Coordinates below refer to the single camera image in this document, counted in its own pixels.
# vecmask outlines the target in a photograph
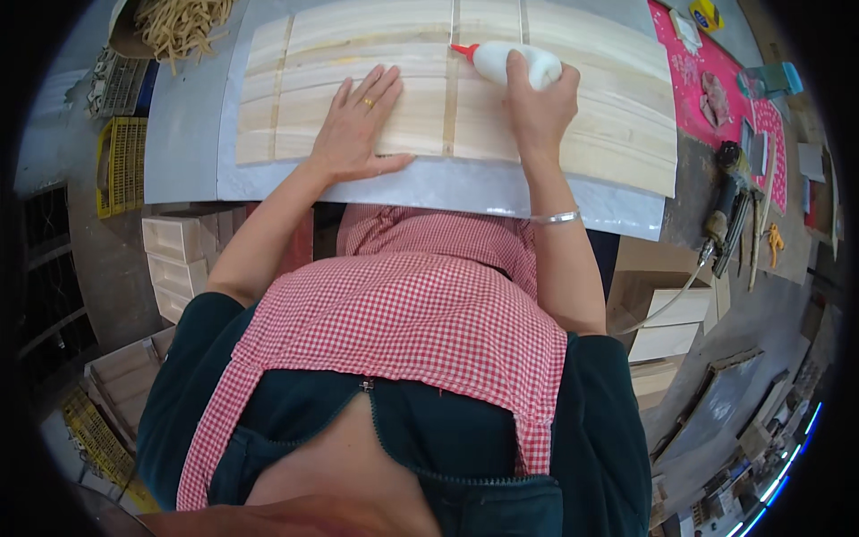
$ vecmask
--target glue bottle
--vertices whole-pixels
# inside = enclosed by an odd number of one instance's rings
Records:
[[[477,45],[450,47],[465,54],[466,59],[483,78],[502,86],[507,85],[507,55],[513,49],[521,52],[528,63],[528,80],[532,88],[541,90],[561,77],[561,60],[536,46],[486,41]]]

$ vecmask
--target pink tablecloth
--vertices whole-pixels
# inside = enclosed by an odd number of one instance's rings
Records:
[[[740,125],[744,116],[752,123],[755,131],[769,132],[771,140],[775,140],[777,144],[772,203],[784,213],[788,188],[781,115],[771,102],[750,101],[740,92],[736,79],[741,67],[707,34],[701,33],[704,45],[698,50],[698,55],[692,55],[677,39],[668,8],[654,0],[649,0],[649,6],[656,37],[668,53],[677,126],[714,149],[719,148],[722,140],[740,141]],[[729,120],[718,129],[715,129],[701,112],[700,100],[704,94],[701,74],[705,71],[716,75],[728,94]],[[764,176],[756,176],[754,180],[762,188],[765,186]]]

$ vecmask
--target zipper pull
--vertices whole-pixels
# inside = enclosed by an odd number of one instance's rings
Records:
[[[363,390],[363,392],[365,394],[369,393],[369,391],[371,389],[373,389],[373,387],[374,387],[373,386],[373,377],[372,376],[365,376],[364,380],[358,386],[361,387],[361,390]]]

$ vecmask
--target hand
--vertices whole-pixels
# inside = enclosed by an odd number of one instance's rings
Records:
[[[561,138],[579,108],[576,95],[581,74],[561,64],[561,77],[542,91],[531,87],[528,64],[519,51],[507,55],[507,109],[522,160],[557,164]]]
[[[415,159],[414,155],[379,157],[373,153],[382,126],[403,91],[399,68],[394,65],[385,71],[382,65],[376,65],[350,95],[351,88],[351,78],[340,85],[305,161],[326,178],[327,186],[390,174]]]

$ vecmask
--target silver bracelet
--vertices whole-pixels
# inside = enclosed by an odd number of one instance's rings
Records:
[[[564,223],[578,220],[580,216],[579,211],[562,212],[550,217],[531,217],[531,222],[541,224]]]

